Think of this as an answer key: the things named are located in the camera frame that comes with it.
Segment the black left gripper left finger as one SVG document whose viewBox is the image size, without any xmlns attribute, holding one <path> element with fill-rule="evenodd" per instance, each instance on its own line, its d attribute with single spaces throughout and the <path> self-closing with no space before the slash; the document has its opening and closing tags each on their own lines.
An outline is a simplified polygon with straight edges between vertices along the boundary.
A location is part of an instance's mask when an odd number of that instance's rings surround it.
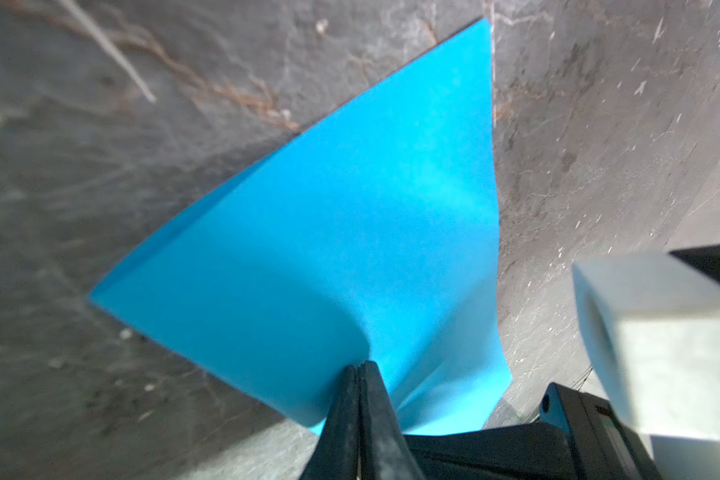
<svg viewBox="0 0 720 480">
<path fill-rule="evenodd" d="M 357 478 L 359 458 L 360 390 L 357 368 L 347 366 L 322 433 L 300 479 Z"/>
</svg>

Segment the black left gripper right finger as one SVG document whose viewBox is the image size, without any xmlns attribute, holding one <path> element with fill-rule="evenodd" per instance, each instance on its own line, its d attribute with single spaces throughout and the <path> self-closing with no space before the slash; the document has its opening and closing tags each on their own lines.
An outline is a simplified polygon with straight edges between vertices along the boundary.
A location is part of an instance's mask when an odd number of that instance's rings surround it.
<svg viewBox="0 0 720 480">
<path fill-rule="evenodd" d="M 360 478 L 424 479 L 408 448 L 378 365 L 359 369 Z"/>
</svg>

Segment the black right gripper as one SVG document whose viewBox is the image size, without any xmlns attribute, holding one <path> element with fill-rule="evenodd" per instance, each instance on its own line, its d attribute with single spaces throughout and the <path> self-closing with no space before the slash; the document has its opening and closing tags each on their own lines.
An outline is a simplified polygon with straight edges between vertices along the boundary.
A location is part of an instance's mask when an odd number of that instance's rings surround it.
<svg viewBox="0 0 720 480">
<path fill-rule="evenodd" d="M 668 252 L 720 282 L 720 244 Z M 408 446 L 429 479 L 666 479 L 651 440 L 622 424 L 604 397 L 552 383 L 535 423 Z"/>
</svg>

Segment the blue square paper sheet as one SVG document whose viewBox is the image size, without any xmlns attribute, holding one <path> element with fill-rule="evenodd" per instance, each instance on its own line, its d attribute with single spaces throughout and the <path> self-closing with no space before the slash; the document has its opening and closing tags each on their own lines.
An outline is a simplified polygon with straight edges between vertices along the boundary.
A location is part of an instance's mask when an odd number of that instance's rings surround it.
<svg viewBox="0 0 720 480">
<path fill-rule="evenodd" d="M 405 432 L 482 428 L 512 379 L 491 54 L 479 20 L 181 212 L 92 301 L 314 432 L 366 360 Z"/>
</svg>

